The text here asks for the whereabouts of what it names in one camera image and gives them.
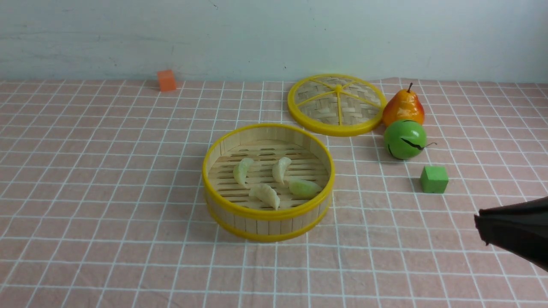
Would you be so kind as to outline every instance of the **orange cube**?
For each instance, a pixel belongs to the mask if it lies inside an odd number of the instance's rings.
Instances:
[[[159,71],[158,81],[160,82],[160,91],[173,91],[177,89],[175,85],[175,77],[172,70]]]

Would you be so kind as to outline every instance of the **toy pear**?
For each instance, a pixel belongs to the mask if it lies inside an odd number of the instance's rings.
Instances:
[[[419,124],[424,123],[424,108],[415,91],[402,89],[386,104],[383,110],[383,123],[386,127],[397,120],[413,120]]]

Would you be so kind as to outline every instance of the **white wall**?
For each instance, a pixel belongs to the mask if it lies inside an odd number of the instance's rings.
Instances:
[[[547,0],[1,0],[0,78],[548,82]]]

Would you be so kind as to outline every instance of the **bamboo steamer lid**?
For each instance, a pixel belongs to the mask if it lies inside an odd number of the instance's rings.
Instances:
[[[345,137],[365,134],[382,120],[384,94],[356,77],[323,74],[305,78],[288,94],[291,116],[306,129]]]

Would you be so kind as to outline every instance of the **green foam block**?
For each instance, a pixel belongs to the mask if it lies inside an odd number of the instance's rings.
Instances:
[[[445,167],[425,166],[420,175],[420,184],[426,193],[444,193],[448,183],[449,176]]]

